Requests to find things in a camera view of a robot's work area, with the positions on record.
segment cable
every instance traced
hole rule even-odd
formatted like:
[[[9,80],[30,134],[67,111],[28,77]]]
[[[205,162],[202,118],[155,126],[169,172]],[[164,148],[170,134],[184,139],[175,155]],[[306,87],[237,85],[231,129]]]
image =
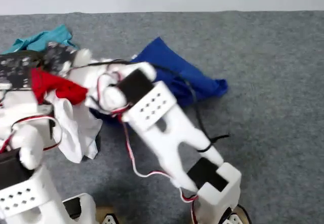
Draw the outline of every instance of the cable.
[[[52,145],[52,146],[45,147],[45,148],[43,149],[43,151],[47,151],[47,150],[50,150],[50,149],[52,149],[52,148],[57,147],[57,146],[61,143],[61,141],[62,141],[62,137],[63,137],[63,129],[62,129],[60,123],[59,123],[59,122],[57,121],[57,119],[54,118],[54,117],[51,117],[51,116],[48,116],[48,115],[35,115],[35,116],[29,116],[29,117],[21,118],[21,119],[17,120],[16,122],[14,122],[14,123],[11,125],[11,130],[16,131],[16,130],[14,129],[14,126],[15,126],[16,124],[23,123],[23,122],[34,121],[34,120],[38,120],[38,119],[49,119],[49,120],[54,121],[54,122],[55,122],[55,125],[59,126],[60,131],[61,131],[61,134],[60,134],[60,135],[61,135],[60,140],[59,140],[59,141],[56,141],[56,143],[55,143],[54,145]]]
[[[6,150],[6,147],[9,145],[9,142],[11,141],[11,138],[14,136],[15,131],[12,131],[8,138],[4,141],[2,144],[2,147],[0,148],[0,154],[3,153]]]
[[[191,213],[192,223],[193,224],[198,224],[198,221],[197,221],[197,218],[196,218],[196,214],[194,213],[194,201],[191,203],[190,213]]]
[[[244,212],[244,214],[247,216],[247,219],[248,219],[249,224],[252,224],[251,218],[250,218],[250,216],[249,216],[247,210],[245,210],[245,208],[244,208],[243,206],[241,206],[240,204],[237,204],[237,206],[238,206],[239,208],[241,208],[242,211]]]
[[[143,177],[143,178],[147,178],[147,177],[153,176],[153,175],[155,175],[155,174],[158,174],[158,175],[162,175],[162,176],[167,177],[167,178],[169,178],[170,180],[172,180],[172,177],[171,177],[170,175],[168,175],[167,173],[165,173],[165,172],[163,172],[163,171],[159,171],[159,170],[151,171],[151,172],[149,172],[148,174],[141,174],[141,173],[139,173],[139,171],[138,171],[137,168],[136,168],[135,157],[134,157],[133,150],[132,150],[132,148],[131,148],[131,144],[130,144],[130,139],[129,139],[129,134],[128,134],[127,126],[126,126],[126,124],[122,121],[122,115],[121,115],[121,114],[118,114],[118,119],[119,119],[119,121],[121,122],[121,124],[123,125],[123,128],[124,128],[125,137],[126,137],[126,148],[127,148],[127,151],[128,151],[129,157],[130,157],[131,162],[132,162],[132,167],[133,167],[133,171],[134,171],[134,173],[135,173],[138,177]],[[189,198],[187,198],[187,197],[184,196],[181,187],[179,187],[178,189],[179,189],[179,191],[180,191],[180,197],[181,197],[181,200],[182,200],[184,203],[190,203],[190,202],[193,202],[194,200],[198,199],[198,195],[193,195],[193,196],[190,196]]]
[[[74,67],[72,69],[84,68],[84,67],[87,67],[87,66],[101,66],[101,65],[112,65],[112,64],[132,65],[132,64],[136,64],[136,63],[133,63],[133,62],[130,62],[130,61],[126,61],[126,60],[123,60],[123,59],[115,59],[115,60],[112,60],[110,62],[95,62],[95,63],[89,63],[87,65],[80,66],[80,67]],[[171,70],[171,69],[169,69],[167,67],[163,67],[163,66],[160,66],[160,65],[155,65],[155,64],[152,64],[152,63],[150,63],[150,64],[154,68],[156,68],[156,69],[160,69],[160,70],[163,70],[163,71],[167,71],[167,72],[173,74],[174,76],[180,78],[188,86],[188,89],[189,89],[189,91],[190,91],[190,93],[192,95],[193,107],[194,107],[194,110],[195,110],[195,114],[196,114],[196,118],[197,118],[197,121],[198,121],[198,124],[199,124],[199,128],[202,130],[202,132],[206,135],[206,137],[210,140],[210,142],[212,144],[215,143],[217,140],[219,140],[221,138],[225,138],[224,136],[228,137],[228,135],[223,135],[223,136],[213,137],[213,138],[211,138],[209,136],[209,134],[207,133],[207,130],[206,130],[205,126],[204,126],[203,120],[201,118],[201,113],[200,113],[200,109],[199,109],[199,106],[198,106],[198,100],[197,100],[196,92],[193,89],[191,83],[186,78],[184,78],[183,76],[181,76],[178,72],[175,72],[175,71],[173,71],[173,70]]]

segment black wire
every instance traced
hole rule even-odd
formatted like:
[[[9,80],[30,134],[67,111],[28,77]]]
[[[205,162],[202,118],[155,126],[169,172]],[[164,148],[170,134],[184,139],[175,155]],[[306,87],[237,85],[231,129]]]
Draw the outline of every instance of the black wire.
[[[111,64],[124,64],[124,65],[132,65],[132,64],[136,64],[137,62],[130,62],[130,61],[126,61],[126,60],[123,60],[123,59],[115,59],[115,60],[112,60],[110,62],[95,62],[95,63],[89,63],[87,65],[84,65],[84,66],[80,66],[80,67],[74,67],[72,69],[77,69],[77,68],[84,68],[84,67],[88,67],[88,66],[102,66],[102,65],[111,65]],[[226,137],[229,137],[229,135],[222,135],[222,136],[218,136],[218,137],[213,137],[211,138],[209,136],[209,134],[207,133],[207,130],[204,126],[204,123],[203,123],[203,120],[201,118],[201,113],[200,113],[200,109],[199,109],[199,106],[198,106],[198,99],[197,99],[197,95],[196,95],[196,92],[195,90],[192,88],[192,85],[191,83],[186,79],[184,78],[183,76],[181,76],[178,72],[175,72],[167,67],[163,67],[163,66],[160,66],[160,65],[155,65],[153,63],[150,63],[154,68],[156,69],[160,69],[160,70],[163,70],[163,71],[167,71],[171,74],[173,74],[174,76],[180,78],[187,86],[188,86],[188,89],[192,95],[192,100],[193,100],[193,108],[195,110],[195,114],[196,114],[196,118],[197,118],[197,121],[198,121],[198,124],[199,124],[199,128],[202,130],[202,132],[206,135],[206,137],[210,140],[211,144],[215,143],[217,140],[219,139],[222,139],[222,138],[226,138]]]
[[[242,211],[244,212],[244,214],[247,216],[247,219],[248,219],[249,224],[252,224],[251,218],[250,218],[250,216],[249,216],[247,210],[245,210],[245,208],[244,208],[243,206],[241,206],[240,204],[237,204],[237,206],[238,206],[239,208],[241,208]]]

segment black circuit board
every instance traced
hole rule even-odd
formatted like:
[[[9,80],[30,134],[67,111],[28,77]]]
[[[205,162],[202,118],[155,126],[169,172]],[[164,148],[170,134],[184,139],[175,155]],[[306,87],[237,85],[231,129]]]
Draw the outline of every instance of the black circuit board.
[[[60,75],[65,62],[70,62],[71,66],[75,59],[77,50],[71,46],[65,46],[56,42],[49,42],[44,53],[43,69],[53,75]]]
[[[30,69],[39,62],[19,53],[0,55],[0,83],[11,83],[11,91],[30,90]]]
[[[0,83],[10,83],[11,91],[31,90],[31,68],[41,67],[53,75],[60,75],[66,61],[73,66],[76,53],[73,47],[49,42],[42,52],[19,51],[0,55]]]

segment gray carpet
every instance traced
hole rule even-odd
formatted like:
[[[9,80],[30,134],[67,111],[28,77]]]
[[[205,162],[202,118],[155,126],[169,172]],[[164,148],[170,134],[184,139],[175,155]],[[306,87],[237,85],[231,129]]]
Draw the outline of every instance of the gray carpet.
[[[96,57],[129,58],[157,36],[229,92],[200,103],[211,135],[242,171],[240,202],[257,224],[314,223],[324,215],[324,12],[65,14],[0,17],[0,51],[16,38],[64,23]],[[196,123],[193,110],[185,109]],[[133,134],[142,172],[156,158]],[[188,169],[198,158],[182,146]],[[46,154],[62,197],[80,192],[111,204],[125,223],[189,223],[189,205],[160,176],[136,177],[121,129],[101,130],[101,152],[81,164]]]

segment humanoid robot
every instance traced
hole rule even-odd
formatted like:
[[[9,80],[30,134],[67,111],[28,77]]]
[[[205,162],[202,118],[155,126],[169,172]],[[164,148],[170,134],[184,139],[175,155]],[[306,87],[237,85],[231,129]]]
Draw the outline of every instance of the humanoid robot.
[[[120,120],[138,176],[169,178],[182,200],[192,203],[194,224],[250,223],[245,210],[238,207],[241,173],[224,162],[206,135],[190,122],[168,87],[162,81],[153,82],[156,71],[152,65],[95,61],[89,50],[73,52],[73,60],[63,61],[60,75],[87,85],[86,106]],[[43,150],[60,141],[53,139],[53,132],[59,135],[60,131],[53,108],[39,105],[32,91],[11,90],[14,84],[9,80],[0,83],[0,89],[7,92],[0,109],[0,219],[8,224],[98,223],[93,198],[80,194],[62,201],[43,161]],[[137,171],[127,125],[157,156],[163,171],[147,175]],[[189,172],[183,170],[178,153],[182,142],[201,155]],[[195,194],[186,198],[182,189]],[[103,223],[118,221],[109,214]]]

